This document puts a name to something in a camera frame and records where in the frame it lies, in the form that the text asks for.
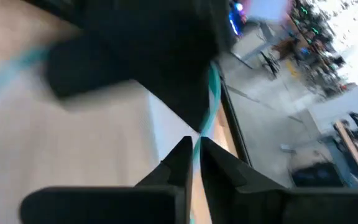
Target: white wall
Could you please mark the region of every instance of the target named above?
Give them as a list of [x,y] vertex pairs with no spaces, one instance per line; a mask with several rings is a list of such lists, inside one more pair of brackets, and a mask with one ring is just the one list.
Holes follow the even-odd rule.
[[358,113],[358,88],[338,98],[309,108],[309,112],[321,133],[332,131],[332,123],[343,118],[350,122],[352,128],[356,128],[350,116],[347,115],[350,111]]

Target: gray floor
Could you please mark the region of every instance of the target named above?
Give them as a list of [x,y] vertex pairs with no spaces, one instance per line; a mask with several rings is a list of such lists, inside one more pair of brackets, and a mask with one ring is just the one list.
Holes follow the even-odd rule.
[[249,63],[253,70],[227,55],[223,72],[234,109],[255,169],[278,183],[291,187],[288,176],[290,154],[280,150],[315,139],[318,130],[305,110],[321,100],[308,91],[282,62],[276,80],[260,68],[258,58]]

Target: green light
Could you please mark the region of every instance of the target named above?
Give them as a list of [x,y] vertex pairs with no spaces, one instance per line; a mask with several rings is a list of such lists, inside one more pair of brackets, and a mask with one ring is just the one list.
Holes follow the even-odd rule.
[[308,11],[306,9],[304,9],[304,7],[301,7],[301,9],[304,13],[306,13],[306,14],[308,13]]
[[313,29],[313,32],[315,32],[316,34],[318,34],[318,31],[317,31],[315,28],[312,27],[312,29]]

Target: concrete floor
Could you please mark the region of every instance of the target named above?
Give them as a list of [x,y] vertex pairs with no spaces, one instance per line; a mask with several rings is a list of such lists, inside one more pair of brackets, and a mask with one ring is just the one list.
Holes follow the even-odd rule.
[[[255,45],[260,44],[259,38],[254,40]],[[248,37],[246,41],[250,43],[252,38]],[[254,69],[227,55],[222,68],[251,163],[267,177],[291,187],[288,175],[290,154],[281,151],[280,145],[294,146],[317,137],[316,125],[305,109],[321,97],[312,94],[293,77],[286,62],[281,63],[275,80],[269,79],[268,71],[260,67],[257,57],[247,63]]]

